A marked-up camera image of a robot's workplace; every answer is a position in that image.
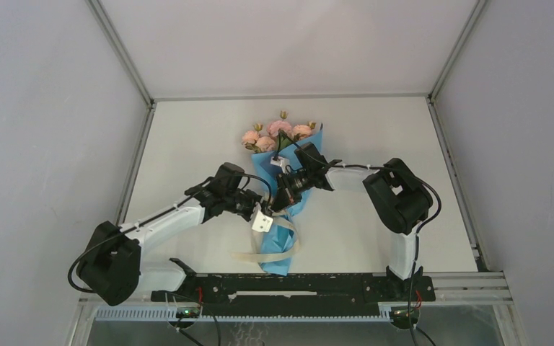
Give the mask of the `cream lace ribbon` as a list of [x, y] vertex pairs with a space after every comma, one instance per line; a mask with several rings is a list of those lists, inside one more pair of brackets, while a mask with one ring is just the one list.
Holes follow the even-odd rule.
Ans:
[[263, 265], [288, 260], [297, 254], [302, 244], [290, 210], [277, 212], [272, 217], [273, 225], [268, 233], [252, 230], [253, 252], [231, 252], [231, 258]]

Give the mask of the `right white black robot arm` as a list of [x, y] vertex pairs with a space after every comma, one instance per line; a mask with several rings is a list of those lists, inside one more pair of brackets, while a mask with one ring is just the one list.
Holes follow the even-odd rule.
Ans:
[[387, 283], [392, 297], [408, 299], [415, 293], [418, 265], [418, 234], [439, 215], [430, 214], [435, 205], [441, 208], [438, 192], [417, 177], [400, 158], [392, 158], [382, 166], [344, 164], [340, 159], [327, 161], [312, 143], [297, 146], [300, 167], [284, 168], [276, 176], [276, 194], [271, 210], [283, 211], [302, 201], [311, 189], [326, 191], [365, 192], [384, 226], [392, 232]]

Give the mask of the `pink fake flower bunch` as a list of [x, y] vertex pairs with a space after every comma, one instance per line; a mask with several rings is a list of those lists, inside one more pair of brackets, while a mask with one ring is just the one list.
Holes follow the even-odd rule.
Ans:
[[254, 154], [270, 151], [283, 151], [294, 143], [301, 142], [318, 133], [320, 124], [315, 121], [293, 123], [289, 112], [282, 110], [276, 120], [268, 123], [256, 123], [252, 130], [241, 137], [242, 146]]

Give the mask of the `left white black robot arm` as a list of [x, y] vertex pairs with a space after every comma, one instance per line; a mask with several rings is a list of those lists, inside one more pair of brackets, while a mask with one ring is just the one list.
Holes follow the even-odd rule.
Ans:
[[149, 254], [180, 232], [232, 213], [251, 221], [259, 211], [266, 212], [271, 191], [260, 195], [240, 187], [243, 178], [266, 180], [232, 163], [222, 164], [216, 174], [188, 188], [181, 201], [133, 223], [119, 226], [99, 224], [87, 248], [71, 264], [69, 285], [82, 293], [98, 295], [117, 306], [134, 294], [169, 291], [186, 301], [195, 295], [197, 282], [181, 265], [150, 261]]

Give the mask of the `blue wrapping paper sheet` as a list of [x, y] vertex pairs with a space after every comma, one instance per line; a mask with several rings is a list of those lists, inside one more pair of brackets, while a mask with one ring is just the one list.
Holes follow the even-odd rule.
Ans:
[[288, 274], [291, 258], [301, 246], [292, 217], [302, 211], [311, 189], [325, 183], [327, 163], [320, 153], [323, 127], [310, 136], [305, 128], [298, 125], [290, 133], [279, 129], [275, 137], [259, 138], [251, 156], [256, 176], [268, 183], [269, 206], [264, 213], [272, 221], [250, 260], [269, 274]]

